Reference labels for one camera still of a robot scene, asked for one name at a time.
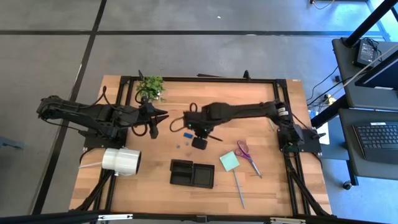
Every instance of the green plant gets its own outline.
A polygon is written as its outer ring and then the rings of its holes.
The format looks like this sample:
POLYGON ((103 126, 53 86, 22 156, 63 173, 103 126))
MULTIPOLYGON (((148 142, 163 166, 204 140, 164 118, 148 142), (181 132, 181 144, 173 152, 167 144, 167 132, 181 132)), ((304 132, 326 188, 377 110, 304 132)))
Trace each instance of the green plant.
POLYGON ((141 96, 148 97, 149 100, 159 99, 158 93, 161 93, 163 88, 162 77, 144 77, 144 81, 140 82, 137 86, 137 91, 141 96))

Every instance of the scissors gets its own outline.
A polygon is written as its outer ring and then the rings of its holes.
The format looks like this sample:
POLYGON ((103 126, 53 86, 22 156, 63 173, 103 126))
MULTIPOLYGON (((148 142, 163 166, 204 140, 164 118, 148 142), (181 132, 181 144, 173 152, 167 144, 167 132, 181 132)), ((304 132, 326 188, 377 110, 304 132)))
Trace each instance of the scissors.
POLYGON ((253 162, 253 159, 249 154, 248 145, 246 145, 246 143, 242 141, 238 141, 238 147, 239 148, 235 150, 235 155, 247 159, 250 162, 251 166, 253 166, 253 169, 256 171, 257 175, 260 176, 260 178, 262 178, 259 169, 257 169, 256 165, 253 162))

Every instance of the black keyboard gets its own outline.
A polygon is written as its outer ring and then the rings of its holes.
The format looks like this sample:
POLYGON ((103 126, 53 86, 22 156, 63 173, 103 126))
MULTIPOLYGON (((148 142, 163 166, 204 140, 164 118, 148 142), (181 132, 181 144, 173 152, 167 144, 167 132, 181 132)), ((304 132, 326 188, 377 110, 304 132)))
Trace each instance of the black keyboard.
POLYGON ((354 124, 365 159, 398 164, 398 122, 354 124))

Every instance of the wooden tabletop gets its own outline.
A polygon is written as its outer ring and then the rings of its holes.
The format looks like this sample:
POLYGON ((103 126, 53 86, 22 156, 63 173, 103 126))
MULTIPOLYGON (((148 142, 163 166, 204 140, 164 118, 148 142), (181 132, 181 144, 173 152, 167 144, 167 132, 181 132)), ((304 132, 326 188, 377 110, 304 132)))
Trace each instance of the wooden tabletop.
MULTIPOLYGON (((106 95, 115 102, 120 76, 104 76, 102 85, 107 86, 106 95)), ((134 83, 133 96, 136 94, 134 83)), ((287 80, 292 112, 307 126, 310 126, 305 95, 300 80, 287 80)), ((112 212, 207 214, 207 215, 279 215, 292 214, 286 169, 279 151, 276 132, 267 118, 234 119, 217 126, 211 135, 223 142, 208 139, 207 148, 202 151, 191 147, 191 140, 183 137, 187 129, 172 133, 169 131, 173 119, 189 110, 190 103, 199 107, 212 102, 227 102, 231 105, 259 103, 274 100, 271 84, 260 83, 203 83, 165 82, 162 93, 164 101, 155 101, 154 106, 169 112, 170 117, 158 125, 159 136, 151 139, 149 134, 135 136, 131 130, 126 147, 142 151, 140 169, 135 176, 119 176, 112 201, 112 212), (236 141, 243 140, 250 148, 262 179, 257 176, 250 163, 239 157, 240 166, 235 168, 241 186, 246 209, 243 209, 236 188, 234 175, 226 172, 220 156, 237 148, 236 141), (170 184, 171 159, 185 159, 194 163, 215 165, 214 187, 203 189, 170 184)), ((134 99, 131 106, 137 106, 134 99)), ((175 122, 174 129, 181 127, 175 122)), ((100 162, 104 149, 87 153, 82 165, 100 162)), ((312 154, 301 153, 305 183, 317 202, 331 212, 320 162, 312 154)), ((93 190, 98 182, 101 167, 79 171, 70 208, 76 208, 93 190)), ((100 207, 105 205, 105 186, 100 207)), ((301 196, 296 186, 298 209, 303 213, 301 196)))

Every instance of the gray floor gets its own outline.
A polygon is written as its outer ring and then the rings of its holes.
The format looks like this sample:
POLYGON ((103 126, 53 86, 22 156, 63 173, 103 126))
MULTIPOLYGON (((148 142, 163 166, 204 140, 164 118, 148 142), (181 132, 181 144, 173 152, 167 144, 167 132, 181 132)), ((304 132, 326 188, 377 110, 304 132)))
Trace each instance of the gray floor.
MULTIPOLYGON (((2 0, 0 29, 91 29, 100 1, 2 0)), ((365 3, 335 2, 318 11, 303 1, 108 1, 101 30, 354 30, 370 11, 365 3)), ((391 37, 394 23, 386 19, 391 37)), ((103 75, 195 76, 197 73, 303 80, 311 88, 336 67, 333 37, 98 36, 78 101, 96 99, 103 75)), ((29 213, 57 128, 37 119, 40 99, 68 98, 87 36, 0 36, 0 136, 26 148, 0 150, 0 216, 29 213)), ((315 94, 333 82, 326 81, 315 94)), ((68 131, 44 212, 68 209, 83 138, 68 131)), ((360 179, 350 191, 344 162, 323 161, 333 213, 343 218, 395 222, 398 182, 360 179)))

